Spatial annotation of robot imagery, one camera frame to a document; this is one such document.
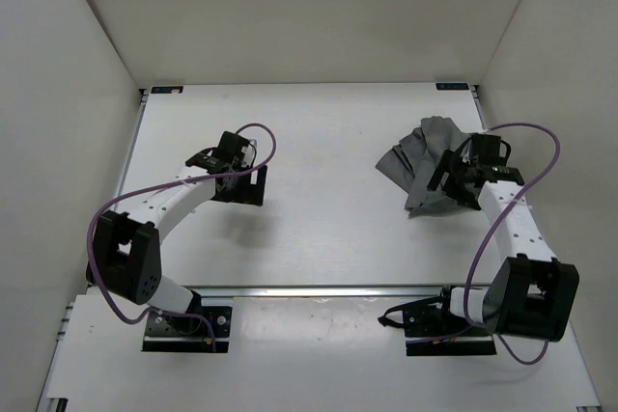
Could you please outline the grey pleated skirt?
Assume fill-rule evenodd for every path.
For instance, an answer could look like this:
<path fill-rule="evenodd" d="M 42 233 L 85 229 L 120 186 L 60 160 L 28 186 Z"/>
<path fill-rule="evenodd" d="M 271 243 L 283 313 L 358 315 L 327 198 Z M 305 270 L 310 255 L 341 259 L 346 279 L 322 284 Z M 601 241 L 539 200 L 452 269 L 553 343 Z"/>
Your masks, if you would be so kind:
<path fill-rule="evenodd" d="M 392 147 L 376 169 L 407 193 L 405 210 L 409 218 L 447 216 L 465 210 L 438 188 L 427 188 L 445 150 L 454 151 L 467 138 L 451 118 L 431 116 Z"/>

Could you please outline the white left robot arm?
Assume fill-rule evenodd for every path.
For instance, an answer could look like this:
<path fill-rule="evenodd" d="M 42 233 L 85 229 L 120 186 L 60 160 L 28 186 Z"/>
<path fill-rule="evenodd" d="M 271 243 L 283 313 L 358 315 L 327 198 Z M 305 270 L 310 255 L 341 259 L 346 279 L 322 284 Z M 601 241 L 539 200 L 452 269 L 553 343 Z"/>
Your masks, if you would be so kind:
<path fill-rule="evenodd" d="M 168 317 L 182 333 L 201 324 L 197 293 L 163 275 L 161 245 L 167 235 L 206 202 L 262 206 L 267 162 L 252 163 L 252 146 L 235 153 L 216 149 L 191 156 L 173 180 L 125 193 L 102 206 L 87 232 L 89 282 L 127 324 L 120 297 L 144 312 Z"/>

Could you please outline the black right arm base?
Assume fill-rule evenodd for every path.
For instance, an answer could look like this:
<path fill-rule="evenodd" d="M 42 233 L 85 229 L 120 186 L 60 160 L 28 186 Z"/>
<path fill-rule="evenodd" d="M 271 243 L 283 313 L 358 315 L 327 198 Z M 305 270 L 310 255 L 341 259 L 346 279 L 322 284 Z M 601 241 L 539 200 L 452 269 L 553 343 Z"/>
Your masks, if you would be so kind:
<path fill-rule="evenodd" d="M 495 343 L 484 329 L 450 313 L 453 290 L 446 286 L 438 295 L 393 306 L 378 322 L 404 332 L 407 357 L 495 355 Z"/>

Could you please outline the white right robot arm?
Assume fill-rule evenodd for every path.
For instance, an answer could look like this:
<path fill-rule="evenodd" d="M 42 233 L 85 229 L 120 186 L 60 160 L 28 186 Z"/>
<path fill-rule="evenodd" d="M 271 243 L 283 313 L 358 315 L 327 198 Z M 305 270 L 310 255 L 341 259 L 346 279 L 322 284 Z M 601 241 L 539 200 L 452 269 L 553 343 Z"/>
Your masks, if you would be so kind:
<path fill-rule="evenodd" d="M 488 288 L 451 288 L 447 302 L 433 311 L 434 327 L 451 336 L 470 323 L 493 335 L 558 342 L 579 274 L 574 265 L 559 261 L 543 239 L 522 193 L 526 184 L 520 172 L 500 156 L 496 165 L 482 160 L 444 151 L 428 188 L 483 211 L 503 262 Z"/>

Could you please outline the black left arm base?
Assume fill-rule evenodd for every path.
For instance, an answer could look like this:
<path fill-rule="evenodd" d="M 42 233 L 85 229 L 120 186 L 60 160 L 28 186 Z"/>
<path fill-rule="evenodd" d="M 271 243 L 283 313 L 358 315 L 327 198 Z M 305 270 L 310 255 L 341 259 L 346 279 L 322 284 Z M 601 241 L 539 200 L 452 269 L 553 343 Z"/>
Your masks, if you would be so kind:
<path fill-rule="evenodd" d="M 230 343 L 233 305 L 231 299 L 208 299 L 192 291 L 191 314 L 205 318 L 209 328 L 195 317 L 148 315 L 142 340 L 143 352 L 227 353 Z"/>

